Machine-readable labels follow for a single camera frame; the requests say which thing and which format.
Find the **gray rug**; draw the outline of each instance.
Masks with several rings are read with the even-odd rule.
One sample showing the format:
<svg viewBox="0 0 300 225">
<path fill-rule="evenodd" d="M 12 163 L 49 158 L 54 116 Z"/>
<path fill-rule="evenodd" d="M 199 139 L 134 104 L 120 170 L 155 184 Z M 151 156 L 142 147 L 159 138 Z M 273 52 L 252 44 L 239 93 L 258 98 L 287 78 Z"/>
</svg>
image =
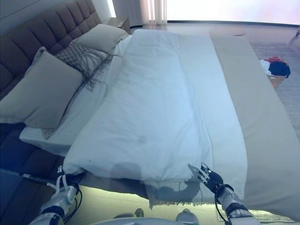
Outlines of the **gray rug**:
<svg viewBox="0 0 300 225">
<path fill-rule="evenodd" d="M 259 59 L 278 56 L 289 64 L 291 74 L 276 88 L 276 92 L 300 140 L 300 55 L 285 43 L 250 44 Z"/>
</svg>

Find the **beige blanket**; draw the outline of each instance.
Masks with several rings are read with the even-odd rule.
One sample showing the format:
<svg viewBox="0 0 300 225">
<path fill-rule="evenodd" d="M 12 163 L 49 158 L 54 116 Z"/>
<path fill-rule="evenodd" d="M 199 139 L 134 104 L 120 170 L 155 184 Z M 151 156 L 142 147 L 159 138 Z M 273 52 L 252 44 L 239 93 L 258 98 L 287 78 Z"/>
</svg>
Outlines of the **beige blanket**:
<svg viewBox="0 0 300 225">
<path fill-rule="evenodd" d="M 247 151 L 245 203 L 300 221 L 300 143 L 249 43 L 212 36 Z"/>
</svg>

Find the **nightstand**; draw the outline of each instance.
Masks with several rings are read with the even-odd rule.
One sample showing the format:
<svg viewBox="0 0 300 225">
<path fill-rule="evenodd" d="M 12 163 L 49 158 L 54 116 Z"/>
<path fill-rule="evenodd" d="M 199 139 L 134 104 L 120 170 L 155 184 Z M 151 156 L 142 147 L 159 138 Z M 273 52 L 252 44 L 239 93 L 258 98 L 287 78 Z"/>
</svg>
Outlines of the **nightstand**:
<svg viewBox="0 0 300 225">
<path fill-rule="evenodd" d="M 128 34 L 131 34 L 129 19 L 127 17 L 117 17 L 117 18 L 110 18 L 103 22 L 103 24 L 111 25 L 114 27 L 118 27 L 126 31 Z"/>
</svg>

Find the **tufted headboard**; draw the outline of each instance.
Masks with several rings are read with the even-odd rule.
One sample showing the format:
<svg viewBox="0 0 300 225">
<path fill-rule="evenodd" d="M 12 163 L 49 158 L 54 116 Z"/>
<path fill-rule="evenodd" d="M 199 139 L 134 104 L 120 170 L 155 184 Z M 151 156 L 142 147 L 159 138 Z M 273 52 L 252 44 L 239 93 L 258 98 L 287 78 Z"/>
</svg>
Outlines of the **tufted headboard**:
<svg viewBox="0 0 300 225">
<path fill-rule="evenodd" d="M 101 23 L 91 0 L 63 3 L 1 37 L 0 100 L 23 78 L 38 48 L 58 53 Z"/>
</svg>

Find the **floor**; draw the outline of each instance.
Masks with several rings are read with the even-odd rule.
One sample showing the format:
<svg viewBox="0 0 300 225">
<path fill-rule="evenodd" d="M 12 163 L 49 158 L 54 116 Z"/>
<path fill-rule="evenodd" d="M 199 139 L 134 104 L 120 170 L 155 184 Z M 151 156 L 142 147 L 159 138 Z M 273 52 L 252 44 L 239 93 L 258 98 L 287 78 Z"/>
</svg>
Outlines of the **floor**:
<svg viewBox="0 0 300 225">
<path fill-rule="evenodd" d="M 300 54 L 300 37 L 295 38 L 298 28 L 277 27 L 263 25 L 230 25 L 230 24 L 204 24 L 204 23 L 171 23 L 167 26 L 146 26 L 145 29 L 168 30 L 181 34 L 209 34 L 210 32 L 237 34 L 245 33 L 249 42 L 260 43 L 286 43 L 295 52 Z M 165 218 L 174 220 L 178 213 L 188 208 L 195 213 L 200 224 L 220 225 L 214 205 L 170 205 L 155 206 L 149 209 L 147 200 L 131 194 L 111 193 L 99 189 L 81 187 L 83 192 L 82 205 L 70 220 L 69 224 L 88 225 L 98 221 L 108 220 L 120 213 L 134 213 L 135 209 L 142 208 L 146 217 Z M 268 223 L 282 225 L 286 223 Z"/>
</svg>

